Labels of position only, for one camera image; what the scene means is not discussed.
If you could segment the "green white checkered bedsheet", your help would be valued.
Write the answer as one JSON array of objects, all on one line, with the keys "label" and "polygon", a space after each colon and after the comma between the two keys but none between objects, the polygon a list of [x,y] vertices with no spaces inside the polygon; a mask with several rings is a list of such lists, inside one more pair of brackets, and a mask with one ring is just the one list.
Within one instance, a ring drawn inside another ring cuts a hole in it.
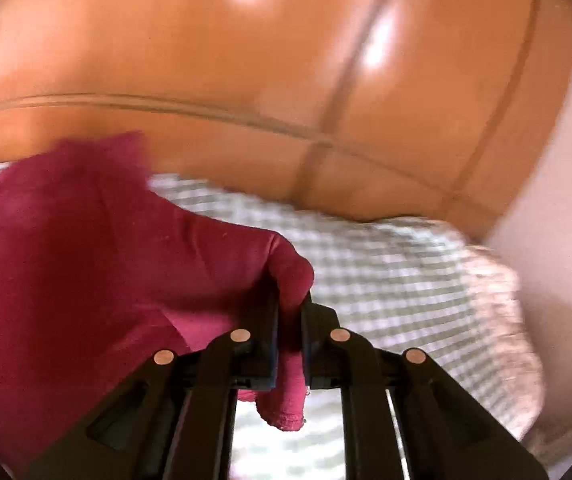
[{"label": "green white checkered bedsheet", "polygon": [[[486,256],[438,221],[397,218],[357,224],[213,188],[175,174],[149,188],[186,210],[284,235],[315,271],[313,298],[376,348],[426,350],[513,436],[525,422],[496,359],[479,308],[490,278],[476,272]],[[341,479],[345,475],[340,401],[307,398],[305,423],[282,432],[249,403],[237,410],[231,477]]]}]

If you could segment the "maroon long-sleeve shirt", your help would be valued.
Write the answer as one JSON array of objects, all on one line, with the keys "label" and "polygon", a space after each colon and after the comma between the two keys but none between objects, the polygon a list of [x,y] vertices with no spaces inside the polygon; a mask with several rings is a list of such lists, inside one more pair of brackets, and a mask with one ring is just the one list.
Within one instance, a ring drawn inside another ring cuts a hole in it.
[{"label": "maroon long-sleeve shirt", "polygon": [[147,178],[135,132],[0,172],[0,461],[14,472],[153,353],[205,348],[272,297],[277,384],[253,400],[278,429],[303,425],[310,263],[275,232],[177,207]]}]

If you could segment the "orange wooden wardrobe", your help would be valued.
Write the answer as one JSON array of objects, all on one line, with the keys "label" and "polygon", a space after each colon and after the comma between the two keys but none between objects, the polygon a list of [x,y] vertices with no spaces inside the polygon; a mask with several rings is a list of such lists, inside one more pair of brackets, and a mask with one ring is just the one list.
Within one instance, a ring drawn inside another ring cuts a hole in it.
[{"label": "orange wooden wardrobe", "polygon": [[0,0],[0,162],[139,130],[159,172],[480,238],[571,72],[572,0]]}]

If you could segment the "floral quilt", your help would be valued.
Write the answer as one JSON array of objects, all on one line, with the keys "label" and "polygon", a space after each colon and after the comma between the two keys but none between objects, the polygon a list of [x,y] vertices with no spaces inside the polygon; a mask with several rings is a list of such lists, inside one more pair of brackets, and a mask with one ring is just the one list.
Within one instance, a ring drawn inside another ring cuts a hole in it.
[{"label": "floral quilt", "polygon": [[490,249],[467,245],[463,273],[482,333],[490,340],[491,360],[499,367],[500,384],[512,404],[505,427],[522,439],[541,413],[545,384],[519,304],[517,272]]}]

